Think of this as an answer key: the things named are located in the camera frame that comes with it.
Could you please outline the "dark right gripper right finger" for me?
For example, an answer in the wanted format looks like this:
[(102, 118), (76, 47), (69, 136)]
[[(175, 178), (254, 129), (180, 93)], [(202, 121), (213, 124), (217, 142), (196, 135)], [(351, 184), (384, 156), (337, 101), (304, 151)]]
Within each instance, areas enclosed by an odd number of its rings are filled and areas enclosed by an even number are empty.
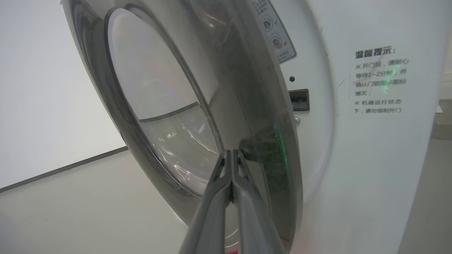
[(233, 202), (239, 217), (239, 253), (286, 253), (243, 153), (233, 150), (232, 155)]

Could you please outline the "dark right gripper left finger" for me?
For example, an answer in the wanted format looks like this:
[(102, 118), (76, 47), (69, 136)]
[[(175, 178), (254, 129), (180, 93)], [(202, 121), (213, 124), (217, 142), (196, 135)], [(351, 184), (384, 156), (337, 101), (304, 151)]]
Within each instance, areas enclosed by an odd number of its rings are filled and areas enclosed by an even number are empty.
[(232, 183), (231, 151), (223, 151), (215, 164), (180, 254), (224, 254), (225, 212)]

